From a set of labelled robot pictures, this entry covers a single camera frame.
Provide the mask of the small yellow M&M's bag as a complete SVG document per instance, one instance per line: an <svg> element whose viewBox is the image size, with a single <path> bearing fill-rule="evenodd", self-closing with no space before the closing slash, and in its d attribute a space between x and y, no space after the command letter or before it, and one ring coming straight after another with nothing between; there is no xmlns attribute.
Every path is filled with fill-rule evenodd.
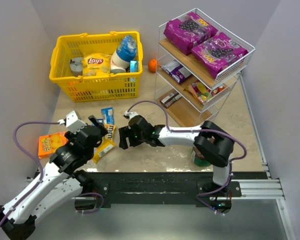
<svg viewBox="0 0 300 240"><path fill-rule="evenodd" d="M115 130L116 130L116 125L106 123L106 124L104 125L104 127L105 127L106 130L107 130L107 134L104 136L105 139L108 139L108 140L112 141L112 140L114 139L114 134L115 134Z"/></svg>

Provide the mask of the blue small snack packet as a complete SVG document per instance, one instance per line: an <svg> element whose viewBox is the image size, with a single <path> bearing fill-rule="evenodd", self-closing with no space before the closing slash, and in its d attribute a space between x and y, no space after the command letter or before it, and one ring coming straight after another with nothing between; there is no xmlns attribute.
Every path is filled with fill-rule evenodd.
<svg viewBox="0 0 300 240"><path fill-rule="evenodd" d="M114 110L112 107L102 108L101 109L102 119L104 124L115 124L114 119Z"/></svg>

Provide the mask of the brown chocolate bar wrapper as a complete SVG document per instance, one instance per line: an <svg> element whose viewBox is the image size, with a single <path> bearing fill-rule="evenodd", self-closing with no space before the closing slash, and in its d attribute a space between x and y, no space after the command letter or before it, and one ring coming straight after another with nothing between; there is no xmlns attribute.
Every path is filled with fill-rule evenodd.
<svg viewBox="0 0 300 240"><path fill-rule="evenodd" d="M174 104L177 100L181 99L182 95L177 91L172 91L167 96L160 100L160 103L164 108L168 109L172 104Z"/></svg>

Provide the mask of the dark purple candy bag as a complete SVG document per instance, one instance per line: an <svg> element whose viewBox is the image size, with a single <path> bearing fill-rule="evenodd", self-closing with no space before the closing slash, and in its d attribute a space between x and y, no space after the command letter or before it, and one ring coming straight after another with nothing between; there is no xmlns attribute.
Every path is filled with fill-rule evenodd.
<svg viewBox="0 0 300 240"><path fill-rule="evenodd" d="M178 84L182 84L192 76L191 72L177 60L169 61L168 63L161 65L160 68Z"/></svg>

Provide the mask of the Fox's fruits candy bag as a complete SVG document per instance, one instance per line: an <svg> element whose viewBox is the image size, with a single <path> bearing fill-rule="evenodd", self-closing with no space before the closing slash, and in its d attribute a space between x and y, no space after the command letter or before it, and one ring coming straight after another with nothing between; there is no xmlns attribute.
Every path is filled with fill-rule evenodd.
<svg viewBox="0 0 300 240"><path fill-rule="evenodd" d="M201 81L196 80L190 83L185 90L190 93L202 106L212 99L215 95L222 92L226 88L225 85L221 85L213 90L209 89Z"/></svg>

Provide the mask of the purple grape candy bag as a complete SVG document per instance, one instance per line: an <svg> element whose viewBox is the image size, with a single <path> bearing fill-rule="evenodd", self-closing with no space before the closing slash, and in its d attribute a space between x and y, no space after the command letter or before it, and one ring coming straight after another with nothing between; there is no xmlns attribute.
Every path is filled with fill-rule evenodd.
<svg viewBox="0 0 300 240"><path fill-rule="evenodd" d="M217 34L218 30L195 12L189 12L183 20L168 21L163 34L186 56L192 49Z"/></svg>
<svg viewBox="0 0 300 240"><path fill-rule="evenodd" d="M218 32L215 36L193 47L191 53L215 79L218 73L245 56L248 50L224 32Z"/></svg>

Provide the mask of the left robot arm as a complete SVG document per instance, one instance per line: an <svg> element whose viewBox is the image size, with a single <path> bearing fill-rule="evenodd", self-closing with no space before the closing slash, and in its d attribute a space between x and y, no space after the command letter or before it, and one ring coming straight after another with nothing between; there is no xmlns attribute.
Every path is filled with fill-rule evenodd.
<svg viewBox="0 0 300 240"><path fill-rule="evenodd" d="M75 111L57 124L65 125L66 143L57 148L40 173L16 197L0 205L0 229L10 240L26 240L36 223L66 200L79 196L92 180L79 168L90 161L108 133L93 115L85 123Z"/></svg>

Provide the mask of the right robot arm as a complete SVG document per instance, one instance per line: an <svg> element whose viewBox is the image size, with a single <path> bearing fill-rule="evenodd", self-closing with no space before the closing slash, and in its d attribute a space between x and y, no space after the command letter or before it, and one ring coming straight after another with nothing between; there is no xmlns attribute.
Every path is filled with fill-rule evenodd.
<svg viewBox="0 0 300 240"><path fill-rule="evenodd" d="M169 127L164 124L151 125L139 114L128 119L126 130L131 147L142 143L152 147L195 147L213 165L212 182L220 187L229 183L229 158L234 150L235 139L212 121L206 120L192 127Z"/></svg>

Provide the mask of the orange snack box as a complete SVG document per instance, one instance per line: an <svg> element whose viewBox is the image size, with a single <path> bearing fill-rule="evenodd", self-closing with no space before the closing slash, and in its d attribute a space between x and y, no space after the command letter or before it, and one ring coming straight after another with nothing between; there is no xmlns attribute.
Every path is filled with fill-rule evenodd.
<svg viewBox="0 0 300 240"><path fill-rule="evenodd" d="M63 131L40 136L38 139L38 158L49 158L56 152L57 148L63 146L67 142L65 133Z"/></svg>

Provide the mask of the yellow Lays chips bag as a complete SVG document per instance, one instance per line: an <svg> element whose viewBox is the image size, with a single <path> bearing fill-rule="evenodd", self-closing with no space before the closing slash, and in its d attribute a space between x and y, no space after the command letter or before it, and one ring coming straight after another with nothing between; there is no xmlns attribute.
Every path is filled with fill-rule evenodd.
<svg viewBox="0 0 300 240"><path fill-rule="evenodd" d="M108 75L111 70L111 55L105 53L89 53L82 58L82 74L85 77Z"/></svg>

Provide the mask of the grey crumpled paper cups pack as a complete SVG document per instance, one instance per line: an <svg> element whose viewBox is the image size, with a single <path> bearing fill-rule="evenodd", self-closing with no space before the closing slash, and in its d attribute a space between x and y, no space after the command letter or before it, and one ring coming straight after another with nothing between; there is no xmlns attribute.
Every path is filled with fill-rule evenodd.
<svg viewBox="0 0 300 240"><path fill-rule="evenodd" d="M69 67L73 74L73 76L78 77L83 75L83 64L82 64L83 57L74 57L71 58L69 61Z"/></svg>

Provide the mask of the green brown tin can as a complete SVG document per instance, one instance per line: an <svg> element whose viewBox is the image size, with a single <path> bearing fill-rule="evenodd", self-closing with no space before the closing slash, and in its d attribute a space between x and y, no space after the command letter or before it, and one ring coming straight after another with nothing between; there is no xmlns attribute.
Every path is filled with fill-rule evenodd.
<svg viewBox="0 0 300 240"><path fill-rule="evenodd" d="M209 167L211 165L196 147L192 148L191 160L198 167Z"/></svg>

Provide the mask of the orange fruit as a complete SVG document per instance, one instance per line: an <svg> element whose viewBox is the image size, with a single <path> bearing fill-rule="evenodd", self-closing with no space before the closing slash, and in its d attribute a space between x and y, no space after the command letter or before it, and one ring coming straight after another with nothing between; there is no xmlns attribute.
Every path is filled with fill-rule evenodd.
<svg viewBox="0 0 300 240"><path fill-rule="evenodd" d="M151 72L151 73L155 73L157 71L157 67L158 67L158 62L156 59L151 59L149 62L148 62L148 70Z"/></svg>

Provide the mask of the blue white wrapped roll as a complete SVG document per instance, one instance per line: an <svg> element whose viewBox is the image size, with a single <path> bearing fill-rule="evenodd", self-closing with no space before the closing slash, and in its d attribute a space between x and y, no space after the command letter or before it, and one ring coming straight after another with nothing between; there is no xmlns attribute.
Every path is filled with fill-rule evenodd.
<svg viewBox="0 0 300 240"><path fill-rule="evenodd" d="M132 35L126 35L110 58L110 73L125 73L137 55L138 44Z"/></svg>

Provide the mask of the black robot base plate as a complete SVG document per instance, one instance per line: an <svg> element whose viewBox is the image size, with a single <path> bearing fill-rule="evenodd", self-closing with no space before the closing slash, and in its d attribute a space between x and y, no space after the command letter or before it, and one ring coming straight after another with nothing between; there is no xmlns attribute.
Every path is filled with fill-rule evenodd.
<svg viewBox="0 0 300 240"><path fill-rule="evenodd" d="M91 190L103 196L74 199L77 210L112 205L195 205L198 194L211 191L210 172L99 172L90 173Z"/></svg>

